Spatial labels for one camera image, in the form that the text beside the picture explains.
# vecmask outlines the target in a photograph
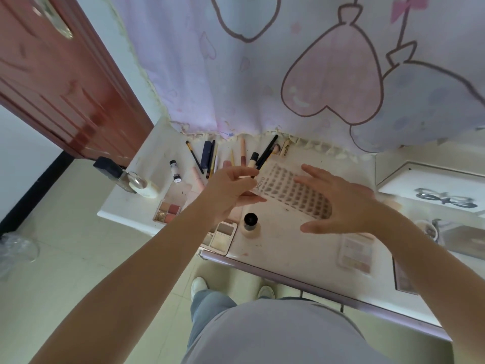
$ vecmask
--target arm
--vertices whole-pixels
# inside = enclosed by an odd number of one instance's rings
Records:
[[[210,228],[234,206],[264,201],[246,191],[256,169],[219,170],[170,224],[101,281],[69,313],[31,363],[123,363]]]
[[[369,232],[392,253],[433,314],[456,344],[477,361],[485,358],[485,280],[434,243],[399,212],[363,195],[325,170],[303,165],[311,177],[297,177],[332,204],[328,220],[312,221],[301,231]]]

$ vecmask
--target jeans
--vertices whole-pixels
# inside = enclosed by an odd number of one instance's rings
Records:
[[[268,297],[260,297],[260,299],[269,299]],[[279,300],[307,300],[305,298],[286,297]],[[192,319],[192,331],[189,336],[189,348],[197,336],[202,332],[204,327],[217,314],[237,306],[233,299],[227,295],[213,290],[202,290],[196,293],[193,297],[192,305],[190,306],[190,317]]]

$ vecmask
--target plastic bag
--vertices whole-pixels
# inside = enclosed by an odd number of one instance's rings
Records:
[[[40,254],[40,246],[15,232],[8,232],[0,239],[0,279],[19,262],[33,262]]]

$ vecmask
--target baseboard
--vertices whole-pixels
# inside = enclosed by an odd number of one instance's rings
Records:
[[[73,161],[74,157],[63,151],[54,162],[51,163],[47,170],[44,171],[44,173],[0,222],[0,235],[3,235],[5,232],[17,230]]]

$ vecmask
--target wooden door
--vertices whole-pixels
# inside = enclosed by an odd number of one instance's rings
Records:
[[[153,124],[75,0],[0,0],[0,103],[75,157],[127,166]]]

